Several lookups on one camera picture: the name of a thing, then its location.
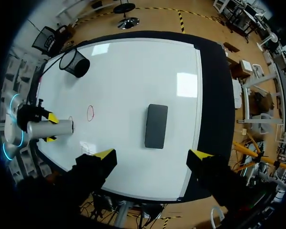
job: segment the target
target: desk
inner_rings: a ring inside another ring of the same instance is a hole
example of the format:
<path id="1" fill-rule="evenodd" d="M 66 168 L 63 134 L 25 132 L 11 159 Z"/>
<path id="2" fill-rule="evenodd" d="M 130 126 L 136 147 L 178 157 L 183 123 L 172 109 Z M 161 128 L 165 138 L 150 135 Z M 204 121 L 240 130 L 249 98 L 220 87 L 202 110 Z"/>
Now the desk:
<path id="1" fill-rule="evenodd" d="M 57 64 L 41 79 L 38 98 L 44 108 L 60 119 L 72 116 L 75 128 L 72 136 L 38 142 L 42 158 L 67 171 L 82 152 L 115 148 L 118 165 L 102 187 L 107 193 L 157 202 L 209 197 L 188 170 L 186 157 L 191 147 L 230 157 L 235 111 L 222 47 L 191 35 L 140 31 L 100 37 L 78 49 L 91 61 L 87 75 L 76 80 Z M 197 97 L 178 92 L 178 78 L 193 75 Z M 143 146 L 151 103 L 168 106 L 162 150 Z"/>
<path id="2" fill-rule="evenodd" d="M 247 43 L 249 43 L 248 36 L 250 33 L 255 31 L 257 28 L 260 28 L 262 30 L 266 30 L 266 29 L 264 28 L 261 21 L 257 17 L 253 16 L 245 9 L 246 8 L 236 5 L 236 9 L 233 10 L 231 17 L 228 18 L 228 22 L 226 24 L 231 30 L 231 32 L 235 31 L 241 36 L 244 36 Z M 241 14 L 244 14 L 250 20 L 250 22 L 248 23 L 246 27 L 245 26 L 240 27 L 235 24 L 235 22 L 237 21 L 237 19 L 240 17 Z"/>

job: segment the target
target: table leg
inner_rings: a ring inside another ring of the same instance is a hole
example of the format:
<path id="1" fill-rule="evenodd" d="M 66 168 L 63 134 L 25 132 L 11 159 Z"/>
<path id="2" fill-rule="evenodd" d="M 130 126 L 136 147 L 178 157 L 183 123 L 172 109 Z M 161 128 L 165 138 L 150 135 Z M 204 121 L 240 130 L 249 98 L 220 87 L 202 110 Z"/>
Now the table leg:
<path id="1" fill-rule="evenodd" d="M 128 210 L 132 206 L 133 206 L 133 203 L 129 201 L 125 201 L 125 203 L 120 206 L 119 213 L 114 222 L 115 227 L 124 228 L 124 223 L 126 221 Z"/>

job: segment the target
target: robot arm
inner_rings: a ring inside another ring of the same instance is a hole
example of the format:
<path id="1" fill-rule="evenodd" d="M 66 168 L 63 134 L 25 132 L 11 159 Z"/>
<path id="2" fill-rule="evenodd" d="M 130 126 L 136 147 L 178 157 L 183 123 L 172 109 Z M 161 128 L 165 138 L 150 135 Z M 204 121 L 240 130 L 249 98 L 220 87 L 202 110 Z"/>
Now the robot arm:
<path id="1" fill-rule="evenodd" d="M 275 183 L 246 186 L 244 177 L 233 172 L 220 155 L 189 150 L 187 166 L 199 184 L 208 189 L 228 213 L 220 228 L 250 228 L 265 218 L 264 210 L 276 195 Z"/>

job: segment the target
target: metal rack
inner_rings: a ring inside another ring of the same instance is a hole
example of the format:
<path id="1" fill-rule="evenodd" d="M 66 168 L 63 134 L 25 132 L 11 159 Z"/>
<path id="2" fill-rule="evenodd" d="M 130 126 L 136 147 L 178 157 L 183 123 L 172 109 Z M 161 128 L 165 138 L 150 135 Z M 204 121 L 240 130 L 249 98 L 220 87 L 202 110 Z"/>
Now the metal rack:
<path id="1" fill-rule="evenodd" d="M 14 90 L 26 98 L 31 87 L 34 74 L 39 70 L 40 64 L 30 62 L 25 58 L 11 54 L 7 59 L 6 72 L 1 82 L 0 94 L 0 136 L 2 142 L 5 140 L 4 129 L 6 121 L 6 108 L 4 105 L 5 92 Z M 32 152 L 29 146 L 20 151 L 9 164 L 10 173 L 18 183 L 25 177 L 47 176 L 51 174 L 50 167 Z"/>

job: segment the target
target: red circle marking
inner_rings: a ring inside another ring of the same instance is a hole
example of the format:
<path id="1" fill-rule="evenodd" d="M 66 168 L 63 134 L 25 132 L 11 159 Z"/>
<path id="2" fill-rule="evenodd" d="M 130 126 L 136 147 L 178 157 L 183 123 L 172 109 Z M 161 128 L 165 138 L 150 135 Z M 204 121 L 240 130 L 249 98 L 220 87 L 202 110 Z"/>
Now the red circle marking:
<path id="1" fill-rule="evenodd" d="M 88 106 L 87 109 L 87 120 L 88 122 L 90 122 L 92 119 L 94 118 L 94 108 L 93 106 Z"/>

